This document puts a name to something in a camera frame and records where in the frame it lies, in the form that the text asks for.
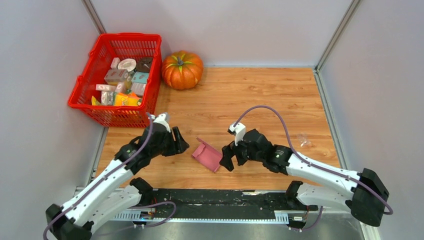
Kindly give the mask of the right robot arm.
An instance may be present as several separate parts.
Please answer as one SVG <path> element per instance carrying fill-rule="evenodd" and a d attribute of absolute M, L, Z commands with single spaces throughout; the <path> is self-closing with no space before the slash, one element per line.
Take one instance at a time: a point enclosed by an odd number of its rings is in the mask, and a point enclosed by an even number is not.
<path fill-rule="evenodd" d="M 290 147 L 272 144 L 256 129 L 230 127 L 234 140 L 222 148 L 219 162 L 228 171 L 248 161 L 260 162 L 270 172 L 308 179 L 318 185 L 292 181 L 285 203 L 293 209 L 322 206 L 349 212 L 358 221 L 379 227 L 387 209 L 389 191 L 378 174 L 364 168 L 361 172 L 330 166 L 311 159 Z"/>

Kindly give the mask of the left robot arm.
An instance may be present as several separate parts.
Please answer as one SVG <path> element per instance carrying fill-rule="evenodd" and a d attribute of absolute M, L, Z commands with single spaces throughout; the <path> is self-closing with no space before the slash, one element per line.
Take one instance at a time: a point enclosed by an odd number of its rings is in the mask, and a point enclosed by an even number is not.
<path fill-rule="evenodd" d="M 104 223 L 127 208 L 156 207 L 153 187 L 135 174 L 157 156 L 182 154 L 188 148 L 177 126 L 152 123 L 143 135 L 123 145 L 104 171 L 78 195 L 47 208 L 43 238 L 51 232 L 58 240 L 89 240 Z"/>

